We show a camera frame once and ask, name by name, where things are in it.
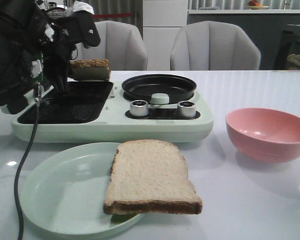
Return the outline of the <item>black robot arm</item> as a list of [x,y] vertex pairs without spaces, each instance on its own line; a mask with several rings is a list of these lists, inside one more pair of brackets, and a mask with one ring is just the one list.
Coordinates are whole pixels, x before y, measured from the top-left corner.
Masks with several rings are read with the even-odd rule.
[[93,8],[82,1],[75,1],[63,16],[52,18],[34,0],[0,0],[0,107],[34,86],[31,61],[38,55],[43,57],[44,77],[65,93],[76,44],[100,44],[93,14]]

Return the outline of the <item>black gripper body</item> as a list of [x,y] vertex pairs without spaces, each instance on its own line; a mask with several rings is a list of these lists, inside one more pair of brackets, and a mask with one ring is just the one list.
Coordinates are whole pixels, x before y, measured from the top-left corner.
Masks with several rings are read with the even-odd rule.
[[33,75],[67,75],[76,44],[82,43],[89,48],[101,42],[93,14],[86,10],[53,19],[46,11],[36,9],[32,14],[32,26]]

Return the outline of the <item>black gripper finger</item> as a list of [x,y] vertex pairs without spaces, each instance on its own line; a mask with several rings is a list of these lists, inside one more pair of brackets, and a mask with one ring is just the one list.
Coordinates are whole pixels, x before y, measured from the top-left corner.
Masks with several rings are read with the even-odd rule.
[[68,92],[69,63],[53,64],[49,67],[49,80],[61,95]]

